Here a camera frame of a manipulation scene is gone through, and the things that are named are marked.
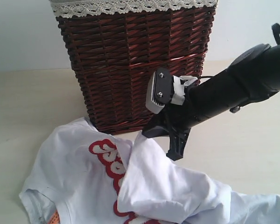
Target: wicker basket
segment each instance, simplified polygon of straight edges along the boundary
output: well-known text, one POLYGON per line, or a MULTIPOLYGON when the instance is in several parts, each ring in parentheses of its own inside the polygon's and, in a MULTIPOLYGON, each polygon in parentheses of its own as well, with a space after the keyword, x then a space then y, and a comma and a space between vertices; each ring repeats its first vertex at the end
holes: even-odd
POLYGON ((57 17, 92 123, 101 132, 140 130, 151 118, 147 83, 158 67, 199 76, 215 7, 57 17))

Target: table surface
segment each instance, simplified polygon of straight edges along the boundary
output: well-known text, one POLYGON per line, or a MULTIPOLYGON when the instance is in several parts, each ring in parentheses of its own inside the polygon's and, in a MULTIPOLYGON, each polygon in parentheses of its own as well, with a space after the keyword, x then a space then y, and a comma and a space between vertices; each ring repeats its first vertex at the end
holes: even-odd
MULTIPOLYGON (((215 75, 228 63, 206 63, 203 75, 215 75)), ((0 73, 0 224, 28 223, 18 194, 41 143, 56 126, 83 116, 86 108, 71 70, 0 73)), ((120 136, 133 140, 136 134, 120 136)), ((168 138, 156 140, 168 149, 168 138)), ((193 128, 177 164, 242 193, 280 194, 280 93, 193 128)))

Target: red print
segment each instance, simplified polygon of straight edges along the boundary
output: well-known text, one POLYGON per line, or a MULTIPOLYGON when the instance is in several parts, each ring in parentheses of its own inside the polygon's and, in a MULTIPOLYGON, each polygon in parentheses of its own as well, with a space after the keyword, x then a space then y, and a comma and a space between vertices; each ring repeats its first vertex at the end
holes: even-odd
MULTIPOLYGON (((109 139, 93 142, 89 146, 89 151, 96 154, 100 162, 105 165, 106 173, 113 179, 113 187, 118 195, 119 189, 126 173, 122 164, 120 155, 117 151, 116 145, 109 139)), ((117 210, 117 200, 113 205, 114 213, 119 217, 129 216, 124 224, 160 224, 157 220, 148 219, 145 217, 138 217, 134 212, 121 213, 117 210)))

